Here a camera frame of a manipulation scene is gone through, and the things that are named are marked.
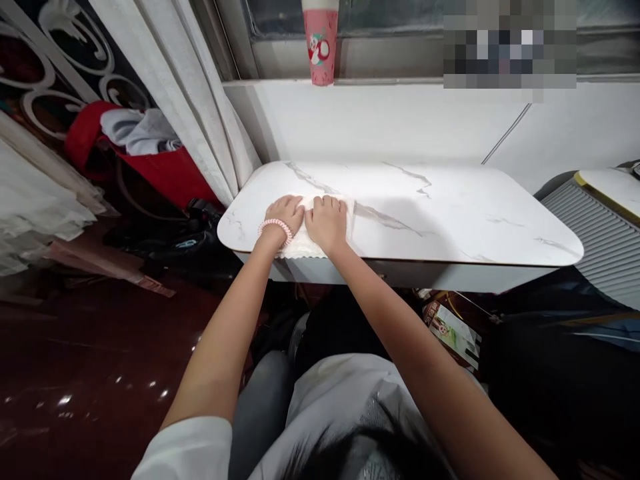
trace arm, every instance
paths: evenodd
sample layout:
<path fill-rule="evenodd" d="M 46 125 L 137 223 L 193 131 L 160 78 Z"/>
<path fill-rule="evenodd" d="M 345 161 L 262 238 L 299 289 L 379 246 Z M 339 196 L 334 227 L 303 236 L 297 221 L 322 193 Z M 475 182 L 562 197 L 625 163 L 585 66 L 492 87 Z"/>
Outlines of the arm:
<path fill-rule="evenodd" d="M 287 196 L 272 204 L 266 218 L 284 221 L 295 234 L 303 219 L 301 197 Z M 287 236 L 268 225 L 249 260 L 235 278 L 205 328 L 187 365 L 178 392 L 160 430 L 172 423 L 205 415 L 233 421 L 240 378 L 265 294 L 273 258 Z"/>
<path fill-rule="evenodd" d="M 306 223 L 309 236 L 346 280 L 460 478 L 555 478 L 410 306 L 348 246 L 346 205 L 316 198 Z"/>

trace person's left hand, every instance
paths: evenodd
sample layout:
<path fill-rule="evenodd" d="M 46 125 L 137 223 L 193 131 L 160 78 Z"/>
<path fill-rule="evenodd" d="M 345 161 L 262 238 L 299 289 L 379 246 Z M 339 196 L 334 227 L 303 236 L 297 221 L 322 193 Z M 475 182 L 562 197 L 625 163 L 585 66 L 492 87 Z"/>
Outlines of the person's left hand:
<path fill-rule="evenodd" d="M 298 207 L 298 203 L 300 203 L 300 200 L 302 200 L 302 197 L 294 197 L 292 195 L 286 195 L 276 200 L 269 206 L 269 208 L 267 208 L 265 220 L 282 220 L 287 224 L 287 226 L 291 230 L 291 233 L 295 235 L 298 230 L 300 230 L 302 220 L 305 217 L 305 208 L 302 205 Z M 278 225 L 267 225 L 263 230 L 263 235 L 265 234 L 274 236 L 277 235 L 278 238 L 282 238 L 280 244 L 284 243 L 284 241 L 287 239 L 287 234 Z"/>

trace gray pants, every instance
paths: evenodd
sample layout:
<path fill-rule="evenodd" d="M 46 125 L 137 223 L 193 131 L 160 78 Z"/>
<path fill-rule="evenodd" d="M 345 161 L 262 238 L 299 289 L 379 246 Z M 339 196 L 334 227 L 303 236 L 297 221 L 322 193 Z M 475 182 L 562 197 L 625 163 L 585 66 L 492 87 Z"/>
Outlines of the gray pants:
<path fill-rule="evenodd" d="M 293 366 L 282 352 L 269 352 L 256 365 L 233 417 L 229 480 L 247 480 L 284 430 L 293 383 Z"/>

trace white wall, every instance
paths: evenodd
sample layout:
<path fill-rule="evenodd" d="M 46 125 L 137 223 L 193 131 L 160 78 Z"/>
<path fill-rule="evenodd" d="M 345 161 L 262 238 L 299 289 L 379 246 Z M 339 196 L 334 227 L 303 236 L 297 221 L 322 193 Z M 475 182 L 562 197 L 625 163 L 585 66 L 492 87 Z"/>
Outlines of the white wall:
<path fill-rule="evenodd" d="M 530 192 L 570 170 L 640 159 L 640 84 L 581 83 L 534 103 L 487 165 Z"/>
<path fill-rule="evenodd" d="M 456 161 L 480 164 L 530 99 L 441 85 L 225 84 L 266 161 Z M 488 160 L 531 193 L 559 173 L 640 158 L 640 84 L 545 92 Z"/>

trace black hair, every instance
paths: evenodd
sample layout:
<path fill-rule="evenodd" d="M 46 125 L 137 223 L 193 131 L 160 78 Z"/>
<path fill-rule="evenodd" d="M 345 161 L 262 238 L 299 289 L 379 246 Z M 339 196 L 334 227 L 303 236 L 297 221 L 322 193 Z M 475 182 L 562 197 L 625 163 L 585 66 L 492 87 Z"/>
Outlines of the black hair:
<path fill-rule="evenodd" d="M 391 428 L 358 426 L 348 433 L 327 438 L 328 428 L 313 445 L 299 443 L 279 476 L 281 480 L 327 480 L 340 478 L 356 437 L 376 442 L 377 451 L 395 469 L 394 478 L 434 480 L 452 478 L 436 450 L 414 428 L 405 431 L 389 410 L 379 404 Z"/>

